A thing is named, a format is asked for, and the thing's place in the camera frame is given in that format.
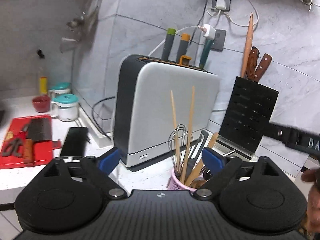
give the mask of cleaver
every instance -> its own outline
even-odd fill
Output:
[[[52,140],[51,124],[48,118],[36,118],[30,121],[24,143],[23,163],[34,163],[33,144]]]

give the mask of teal handle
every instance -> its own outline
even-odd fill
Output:
[[[205,42],[204,42],[204,48],[202,50],[200,63],[199,63],[200,69],[203,69],[205,63],[207,62],[207,58],[208,58],[212,44],[213,44],[213,41],[211,41],[211,40],[205,40]]]

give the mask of red bowl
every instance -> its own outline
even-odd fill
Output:
[[[48,112],[50,109],[51,98],[47,95],[33,98],[32,105],[38,113]]]

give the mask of smartphone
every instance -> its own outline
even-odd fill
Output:
[[[81,159],[84,156],[87,140],[87,127],[70,127],[60,152],[60,157]]]

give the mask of pink utensil holder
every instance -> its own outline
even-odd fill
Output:
[[[174,174],[174,169],[172,169],[171,176],[167,184],[167,190],[190,190],[190,192],[193,193],[196,191],[196,188],[187,187],[186,185],[182,184]]]

